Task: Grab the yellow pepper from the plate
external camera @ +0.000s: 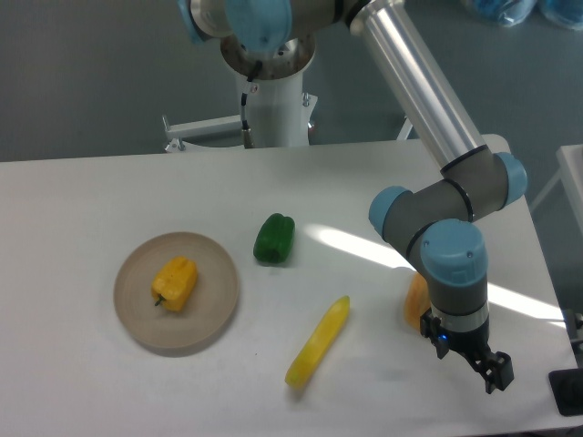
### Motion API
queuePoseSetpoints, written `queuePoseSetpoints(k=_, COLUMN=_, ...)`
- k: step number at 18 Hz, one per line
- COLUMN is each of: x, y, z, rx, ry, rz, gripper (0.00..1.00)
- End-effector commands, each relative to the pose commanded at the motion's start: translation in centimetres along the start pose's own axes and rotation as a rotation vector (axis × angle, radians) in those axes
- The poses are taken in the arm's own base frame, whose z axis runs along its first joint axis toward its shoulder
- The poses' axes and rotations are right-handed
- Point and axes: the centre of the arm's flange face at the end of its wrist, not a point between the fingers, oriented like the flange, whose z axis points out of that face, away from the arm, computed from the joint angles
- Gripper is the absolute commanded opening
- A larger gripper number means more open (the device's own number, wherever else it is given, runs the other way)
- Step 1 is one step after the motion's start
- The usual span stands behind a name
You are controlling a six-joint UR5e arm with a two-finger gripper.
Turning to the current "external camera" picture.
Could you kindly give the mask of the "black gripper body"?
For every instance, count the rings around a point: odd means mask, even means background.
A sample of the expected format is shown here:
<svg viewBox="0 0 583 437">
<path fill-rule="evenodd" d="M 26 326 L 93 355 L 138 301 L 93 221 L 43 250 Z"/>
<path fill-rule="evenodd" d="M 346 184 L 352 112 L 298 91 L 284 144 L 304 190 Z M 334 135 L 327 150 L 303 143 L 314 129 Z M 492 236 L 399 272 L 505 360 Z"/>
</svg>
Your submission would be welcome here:
<svg viewBox="0 0 583 437">
<path fill-rule="evenodd" d="M 439 360 L 452 351 L 462 356 L 471 366 L 485 366 L 493 356 L 488 345 L 487 308 L 465 316 L 454 316 L 437 308 L 430 308 L 419 321 L 421 335 L 434 346 Z"/>
</svg>

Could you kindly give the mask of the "orange fruit behind arm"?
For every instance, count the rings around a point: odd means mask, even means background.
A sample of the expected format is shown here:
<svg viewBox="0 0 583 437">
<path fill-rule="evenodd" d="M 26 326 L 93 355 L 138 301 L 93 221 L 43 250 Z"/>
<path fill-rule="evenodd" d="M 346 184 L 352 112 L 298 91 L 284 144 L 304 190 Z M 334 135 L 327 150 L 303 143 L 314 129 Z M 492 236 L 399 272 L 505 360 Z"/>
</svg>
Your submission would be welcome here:
<svg viewBox="0 0 583 437">
<path fill-rule="evenodd" d="M 421 317 L 431 308 L 428 285 L 424 277 L 415 273 L 404 300 L 404 320 L 416 331 L 420 330 Z"/>
</svg>

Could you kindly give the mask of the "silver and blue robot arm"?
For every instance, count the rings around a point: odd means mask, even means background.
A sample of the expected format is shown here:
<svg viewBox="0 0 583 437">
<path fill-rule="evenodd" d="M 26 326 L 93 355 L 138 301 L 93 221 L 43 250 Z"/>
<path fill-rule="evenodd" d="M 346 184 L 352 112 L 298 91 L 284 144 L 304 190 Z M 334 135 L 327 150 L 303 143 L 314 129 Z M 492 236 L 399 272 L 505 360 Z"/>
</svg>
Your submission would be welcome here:
<svg viewBox="0 0 583 437">
<path fill-rule="evenodd" d="M 310 64 L 315 32 L 342 22 L 364 41 L 442 175 L 418 192 L 384 189 L 369 220 L 426 280 L 429 301 L 418 319 L 437 355 L 456 352 L 487 391 L 505 389 L 514 372 L 510 357 L 488 344 L 488 260 L 476 221 L 522 197 L 527 174 L 518 159 L 488 148 L 404 3 L 181 1 L 178 8 L 190 39 L 219 40 L 224 60 L 240 77 L 236 124 L 246 148 L 307 143 L 299 94 L 283 106 L 261 91 Z"/>
</svg>

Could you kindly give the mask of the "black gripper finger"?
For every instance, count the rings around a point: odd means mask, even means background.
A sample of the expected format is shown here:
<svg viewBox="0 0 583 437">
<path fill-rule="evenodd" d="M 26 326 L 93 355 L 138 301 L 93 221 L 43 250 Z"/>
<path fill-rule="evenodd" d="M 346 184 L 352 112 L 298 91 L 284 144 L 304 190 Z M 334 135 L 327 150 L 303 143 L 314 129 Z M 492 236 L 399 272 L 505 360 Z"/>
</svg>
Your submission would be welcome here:
<svg viewBox="0 0 583 437">
<path fill-rule="evenodd" d="M 487 394 L 504 391 L 514 380 L 511 357 L 505 352 L 489 352 L 485 360 L 485 389 Z"/>
<path fill-rule="evenodd" d="M 475 353 L 462 353 L 461 356 L 467 361 L 472 370 L 481 376 L 485 382 L 485 386 L 489 387 L 490 380 L 488 375 L 488 367 L 484 361 L 484 357 Z"/>
</svg>

